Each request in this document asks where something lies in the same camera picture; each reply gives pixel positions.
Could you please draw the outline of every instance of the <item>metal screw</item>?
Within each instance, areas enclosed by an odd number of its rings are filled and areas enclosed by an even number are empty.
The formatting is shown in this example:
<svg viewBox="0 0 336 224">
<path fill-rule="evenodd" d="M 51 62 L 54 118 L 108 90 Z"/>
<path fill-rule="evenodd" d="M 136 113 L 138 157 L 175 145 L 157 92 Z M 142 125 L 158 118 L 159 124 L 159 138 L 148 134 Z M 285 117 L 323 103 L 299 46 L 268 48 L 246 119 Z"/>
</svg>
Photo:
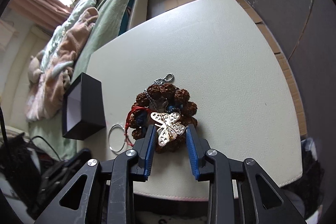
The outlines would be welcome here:
<svg viewBox="0 0 336 224">
<path fill-rule="evenodd" d="M 251 158 L 248 158 L 248 159 L 246 159 L 246 163 L 247 163 L 248 165 L 255 165 L 255 160 L 254 160 L 254 159 L 251 159 Z"/>
<path fill-rule="evenodd" d="M 209 156 L 216 156 L 217 155 L 217 151 L 215 149 L 209 149 L 207 151 Z"/>
<path fill-rule="evenodd" d="M 129 157 L 132 157 L 136 154 L 137 152 L 133 149 L 130 149 L 130 150 L 127 150 L 126 151 L 126 155 L 129 156 Z"/>
<path fill-rule="evenodd" d="M 87 162 L 87 165 L 88 165 L 88 166 L 95 166 L 97 163 L 98 163 L 98 160 L 96 160 L 96 159 L 90 159 L 90 160 Z"/>
</svg>

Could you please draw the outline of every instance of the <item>black box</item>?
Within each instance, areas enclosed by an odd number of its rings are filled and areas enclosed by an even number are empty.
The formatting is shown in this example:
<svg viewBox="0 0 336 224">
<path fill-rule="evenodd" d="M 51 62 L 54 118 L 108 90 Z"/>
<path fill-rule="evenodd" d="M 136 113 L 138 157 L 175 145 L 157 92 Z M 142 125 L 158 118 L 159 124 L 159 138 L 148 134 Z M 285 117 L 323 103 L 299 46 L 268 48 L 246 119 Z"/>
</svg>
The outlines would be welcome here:
<svg viewBox="0 0 336 224">
<path fill-rule="evenodd" d="M 63 96 L 63 137 L 85 140 L 104 127 L 106 122 L 101 82 L 81 73 Z"/>
</svg>

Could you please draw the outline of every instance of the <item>white table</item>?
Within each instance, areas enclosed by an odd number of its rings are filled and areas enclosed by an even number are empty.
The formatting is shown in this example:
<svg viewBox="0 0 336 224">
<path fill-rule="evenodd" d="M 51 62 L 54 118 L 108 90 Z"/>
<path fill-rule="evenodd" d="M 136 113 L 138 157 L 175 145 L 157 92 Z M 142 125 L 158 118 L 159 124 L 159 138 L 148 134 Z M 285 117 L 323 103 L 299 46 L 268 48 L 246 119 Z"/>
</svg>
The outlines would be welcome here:
<svg viewBox="0 0 336 224">
<path fill-rule="evenodd" d="M 115 158 L 109 129 L 125 124 L 137 94 L 169 72 L 197 103 L 196 130 L 212 148 L 232 159 L 256 159 L 279 186 L 301 176 L 299 128 L 288 85 L 265 38 L 235 0 L 188 3 L 96 51 L 87 73 L 102 82 L 107 128 L 78 148 L 90 148 L 99 160 Z M 122 131 L 113 131 L 111 145 L 120 148 L 123 141 Z M 148 182 L 134 183 L 134 192 L 207 200 L 208 183 L 194 180 L 182 149 L 155 154 Z"/>
</svg>

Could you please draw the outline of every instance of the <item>pendant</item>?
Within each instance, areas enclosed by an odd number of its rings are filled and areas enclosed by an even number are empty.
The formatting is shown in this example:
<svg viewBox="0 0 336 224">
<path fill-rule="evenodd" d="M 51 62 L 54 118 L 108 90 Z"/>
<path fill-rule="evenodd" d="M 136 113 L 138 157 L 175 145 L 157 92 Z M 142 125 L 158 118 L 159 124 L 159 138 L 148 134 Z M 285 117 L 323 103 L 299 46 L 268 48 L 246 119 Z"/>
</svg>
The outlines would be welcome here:
<svg viewBox="0 0 336 224">
<path fill-rule="evenodd" d="M 159 134 L 157 141 L 160 146 L 165 146 L 168 142 L 175 140 L 177 136 L 185 132 L 186 127 L 178 122 L 180 117 L 181 115 L 177 112 L 171 114 L 159 112 L 151 113 L 151 118 L 159 123 L 155 125 L 159 127 L 157 130 Z"/>
</svg>

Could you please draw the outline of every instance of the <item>red cord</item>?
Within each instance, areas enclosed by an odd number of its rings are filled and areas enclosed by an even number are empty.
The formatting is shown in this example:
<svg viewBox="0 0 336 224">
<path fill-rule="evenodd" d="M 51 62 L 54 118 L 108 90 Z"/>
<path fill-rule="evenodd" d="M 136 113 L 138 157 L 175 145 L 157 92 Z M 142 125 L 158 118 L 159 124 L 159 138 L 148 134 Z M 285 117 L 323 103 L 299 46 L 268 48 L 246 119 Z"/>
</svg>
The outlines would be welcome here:
<svg viewBox="0 0 336 224">
<path fill-rule="evenodd" d="M 148 113 L 152 112 L 149 108 L 141 107 L 141 106 L 135 106 L 131 109 L 130 112 L 128 112 L 127 118 L 126 118 L 126 123 L 125 123 L 125 143 L 127 143 L 131 147 L 133 147 L 134 144 L 131 142 L 131 140 L 129 139 L 128 134 L 127 134 L 127 130 L 129 129 L 129 126 L 130 126 L 129 119 L 131 118 L 131 115 L 138 110 L 145 110 Z"/>
</svg>

